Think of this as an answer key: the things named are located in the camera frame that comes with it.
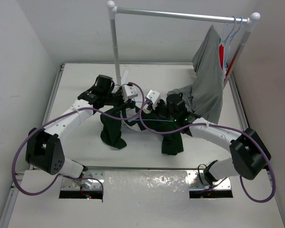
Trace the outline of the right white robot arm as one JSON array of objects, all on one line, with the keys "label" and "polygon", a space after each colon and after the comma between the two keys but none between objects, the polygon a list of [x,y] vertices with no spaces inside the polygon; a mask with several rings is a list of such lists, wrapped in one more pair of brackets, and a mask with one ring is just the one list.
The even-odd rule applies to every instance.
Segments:
[{"label": "right white robot arm", "polygon": [[188,111],[182,93],[171,94],[162,100],[160,93],[151,90],[145,99],[151,113],[172,120],[182,129],[182,133],[209,141],[231,154],[230,158],[214,160],[204,168],[202,177],[209,185],[230,176],[253,180],[266,167],[266,161],[271,159],[256,131],[247,128],[240,133],[226,127],[220,128],[194,111]]}]

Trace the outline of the white and green t shirt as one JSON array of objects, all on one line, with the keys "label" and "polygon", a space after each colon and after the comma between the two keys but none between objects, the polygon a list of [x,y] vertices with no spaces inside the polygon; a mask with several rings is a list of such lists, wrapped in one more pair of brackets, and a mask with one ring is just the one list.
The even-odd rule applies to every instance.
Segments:
[{"label": "white and green t shirt", "polygon": [[[107,110],[105,113],[120,118],[127,118],[135,115],[139,111],[139,107],[135,107],[134,109],[127,108],[126,110],[116,111],[113,108]],[[154,114],[147,114],[142,112],[142,119],[151,119],[158,118],[164,119],[161,117],[156,117]],[[100,121],[103,124],[103,130],[101,131],[100,138],[101,140],[116,149],[123,149],[127,146],[125,140],[122,139],[122,125],[125,125],[132,131],[142,132],[145,131],[146,125],[148,128],[157,131],[157,132],[169,132],[178,129],[178,126],[175,123],[161,123],[161,122],[144,122],[144,125],[138,121],[120,121],[112,119],[106,115],[100,115]],[[161,144],[161,152],[166,155],[177,155],[180,152],[183,152],[183,141],[180,132],[172,133],[172,134],[164,134],[162,136],[162,144]]]}]

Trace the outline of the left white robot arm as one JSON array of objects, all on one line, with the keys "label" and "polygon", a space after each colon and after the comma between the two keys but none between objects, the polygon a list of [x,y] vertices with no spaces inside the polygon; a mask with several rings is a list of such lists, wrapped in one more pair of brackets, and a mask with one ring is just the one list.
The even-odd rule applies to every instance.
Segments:
[{"label": "left white robot arm", "polygon": [[61,115],[40,130],[29,133],[25,160],[48,174],[61,174],[80,178],[85,166],[67,159],[63,142],[86,119],[104,106],[129,107],[137,97],[137,89],[131,84],[116,86],[109,76],[98,75],[93,86],[82,92],[74,103]]}]

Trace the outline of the light blue wire hanger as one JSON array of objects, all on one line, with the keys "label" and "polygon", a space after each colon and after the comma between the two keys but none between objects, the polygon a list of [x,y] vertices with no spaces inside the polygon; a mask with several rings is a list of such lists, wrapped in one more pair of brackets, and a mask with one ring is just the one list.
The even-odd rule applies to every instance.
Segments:
[{"label": "light blue wire hanger", "polygon": [[[136,101],[134,98],[131,100],[132,102],[134,102],[135,104],[136,103],[143,103],[142,101]],[[139,117],[136,117],[136,118],[133,118],[133,119],[130,119],[129,121],[140,121],[140,118]],[[143,121],[147,121],[147,122],[161,122],[161,123],[176,123],[174,120],[167,120],[167,119],[154,119],[154,118],[149,118],[149,119],[143,119]]]}]

